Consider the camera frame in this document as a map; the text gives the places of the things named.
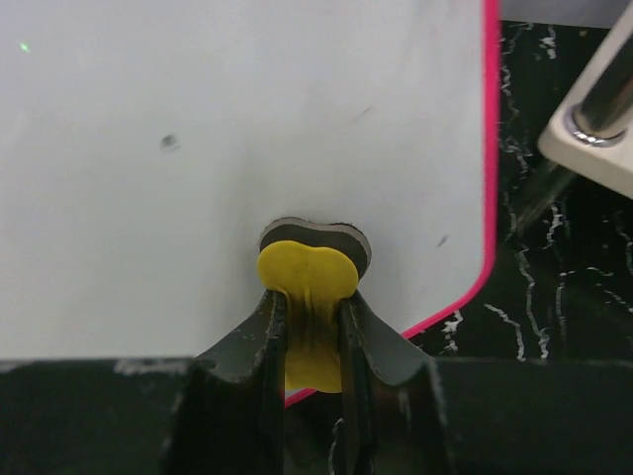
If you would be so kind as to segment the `pink framed whiteboard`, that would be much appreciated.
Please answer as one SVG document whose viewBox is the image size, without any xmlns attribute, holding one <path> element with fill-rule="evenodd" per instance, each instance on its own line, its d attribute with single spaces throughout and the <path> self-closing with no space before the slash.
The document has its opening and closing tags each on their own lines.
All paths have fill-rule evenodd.
<svg viewBox="0 0 633 475">
<path fill-rule="evenodd" d="M 182 356 L 252 311 L 264 228 L 349 223 L 414 335 L 495 254 L 495 1 L 5 1 L 1 367 Z"/>
</svg>

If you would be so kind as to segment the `yellow whiteboard eraser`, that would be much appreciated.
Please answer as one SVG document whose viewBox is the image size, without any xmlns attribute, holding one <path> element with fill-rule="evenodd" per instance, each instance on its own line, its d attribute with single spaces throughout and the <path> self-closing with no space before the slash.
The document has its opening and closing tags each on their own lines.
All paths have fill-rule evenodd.
<svg viewBox="0 0 633 475">
<path fill-rule="evenodd" d="M 285 217 L 264 229 L 258 247 L 261 284 L 286 302 L 285 389 L 339 393 L 338 311 L 370 266 L 367 237 L 347 223 Z"/>
</svg>

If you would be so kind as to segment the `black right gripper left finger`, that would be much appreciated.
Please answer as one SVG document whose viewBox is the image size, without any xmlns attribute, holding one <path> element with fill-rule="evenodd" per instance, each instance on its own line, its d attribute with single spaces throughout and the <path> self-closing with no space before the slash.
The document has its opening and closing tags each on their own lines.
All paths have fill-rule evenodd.
<svg viewBox="0 0 633 475">
<path fill-rule="evenodd" d="M 267 291 L 245 321 L 194 359 L 166 473 L 283 473 L 285 316 L 284 296 Z"/>
</svg>

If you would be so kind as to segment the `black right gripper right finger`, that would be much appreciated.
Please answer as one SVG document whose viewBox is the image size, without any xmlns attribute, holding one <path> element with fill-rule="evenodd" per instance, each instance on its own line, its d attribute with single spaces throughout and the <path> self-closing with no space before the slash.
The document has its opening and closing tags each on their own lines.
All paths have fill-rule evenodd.
<svg viewBox="0 0 633 475">
<path fill-rule="evenodd" d="M 432 358 L 382 321 L 359 292 L 339 307 L 340 474 L 453 474 Z"/>
</svg>

